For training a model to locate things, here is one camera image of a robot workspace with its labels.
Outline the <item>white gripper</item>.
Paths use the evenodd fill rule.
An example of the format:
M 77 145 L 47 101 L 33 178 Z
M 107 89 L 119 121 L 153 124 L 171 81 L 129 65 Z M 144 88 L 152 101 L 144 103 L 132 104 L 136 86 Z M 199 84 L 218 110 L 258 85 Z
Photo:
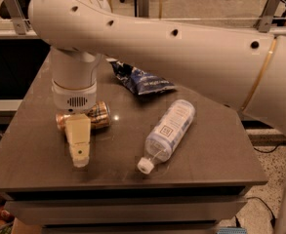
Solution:
M 54 103 L 60 110 L 84 111 L 96 104 L 97 83 L 86 89 L 67 89 L 52 84 Z M 65 135 L 76 168 L 83 168 L 90 159 L 91 120 L 85 114 L 71 115 L 65 121 Z

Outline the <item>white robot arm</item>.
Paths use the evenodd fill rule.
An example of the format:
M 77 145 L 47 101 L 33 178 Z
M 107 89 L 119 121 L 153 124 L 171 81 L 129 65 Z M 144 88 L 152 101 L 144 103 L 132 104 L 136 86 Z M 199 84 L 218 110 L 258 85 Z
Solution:
M 113 14 L 105 0 L 31 0 L 36 34 L 147 67 L 286 136 L 286 36 Z M 286 178 L 274 234 L 286 234 Z

